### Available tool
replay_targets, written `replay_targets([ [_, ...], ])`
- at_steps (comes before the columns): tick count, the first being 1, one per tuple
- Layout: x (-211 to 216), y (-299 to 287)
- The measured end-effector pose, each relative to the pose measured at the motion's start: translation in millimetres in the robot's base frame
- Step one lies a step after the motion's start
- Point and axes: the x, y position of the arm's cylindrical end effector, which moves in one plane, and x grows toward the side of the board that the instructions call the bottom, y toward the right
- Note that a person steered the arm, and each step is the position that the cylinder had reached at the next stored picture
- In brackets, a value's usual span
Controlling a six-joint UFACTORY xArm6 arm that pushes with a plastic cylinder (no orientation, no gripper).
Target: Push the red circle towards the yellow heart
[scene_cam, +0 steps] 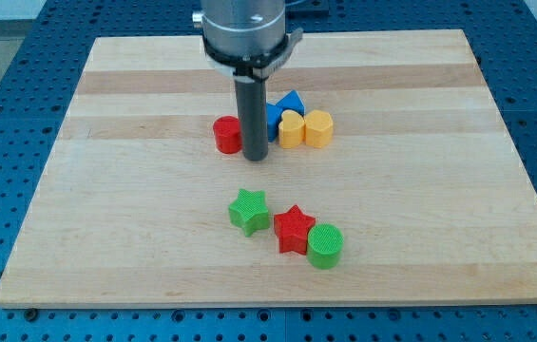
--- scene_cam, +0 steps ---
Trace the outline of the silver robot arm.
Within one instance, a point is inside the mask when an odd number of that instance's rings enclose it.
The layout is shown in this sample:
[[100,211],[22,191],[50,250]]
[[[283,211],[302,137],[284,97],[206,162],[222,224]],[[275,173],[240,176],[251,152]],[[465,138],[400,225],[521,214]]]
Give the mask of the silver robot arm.
[[242,82],[267,79],[287,59],[284,0],[201,0],[192,23],[213,66]]

